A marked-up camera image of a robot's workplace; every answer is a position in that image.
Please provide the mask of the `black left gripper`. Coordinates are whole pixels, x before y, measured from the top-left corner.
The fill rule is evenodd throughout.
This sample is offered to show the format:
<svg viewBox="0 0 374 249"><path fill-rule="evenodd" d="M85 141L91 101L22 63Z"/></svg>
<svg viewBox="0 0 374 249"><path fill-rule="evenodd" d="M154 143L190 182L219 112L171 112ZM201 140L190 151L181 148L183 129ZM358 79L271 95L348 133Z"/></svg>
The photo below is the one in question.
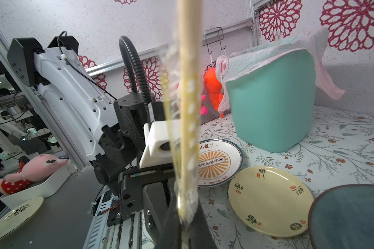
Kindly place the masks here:
<svg viewBox="0 0 374 249"><path fill-rule="evenodd" d="M109 183L109 189L119 198L123 217L143 211L145 227L152 237L159 237L156 249L181 249L181 223L174 193L173 165L159 165L124 170ZM190 249L217 249L206 217L198 203L190 225Z"/></svg>

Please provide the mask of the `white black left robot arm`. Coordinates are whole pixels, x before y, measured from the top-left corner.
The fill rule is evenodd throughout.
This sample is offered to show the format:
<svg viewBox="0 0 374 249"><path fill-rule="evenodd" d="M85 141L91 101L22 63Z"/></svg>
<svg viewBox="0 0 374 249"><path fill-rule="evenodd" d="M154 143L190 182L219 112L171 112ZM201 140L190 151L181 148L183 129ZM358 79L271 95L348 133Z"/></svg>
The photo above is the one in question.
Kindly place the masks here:
<svg viewBox="0 0 374 249"><path fill-rule="evenodd" d="M93 81L78 57L78 41L65 32L47 48L35 38L15 38L7 59L26 86L54 106L80 140L99 183L115 196L103 213L107 225L128 228L143 214L156 248L170 249L179 225L167 220L175 209L175 173L162 102L150 91L132 41L119 48L131 93L115 98Z"/></svg>

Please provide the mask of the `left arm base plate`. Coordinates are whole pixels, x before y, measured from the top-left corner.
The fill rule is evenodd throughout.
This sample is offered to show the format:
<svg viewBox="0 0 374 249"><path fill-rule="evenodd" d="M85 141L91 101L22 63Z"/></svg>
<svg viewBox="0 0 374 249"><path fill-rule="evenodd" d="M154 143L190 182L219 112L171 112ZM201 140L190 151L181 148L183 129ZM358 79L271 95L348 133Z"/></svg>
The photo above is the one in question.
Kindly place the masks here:
<svg viewBox="0 0 374 249"><path fill-rule="evenodd" d="M117 204L119 204L118 199L105 186L94 202L92 222L83 248L142 248L142 212L135 212L123 217Z"/></svg>

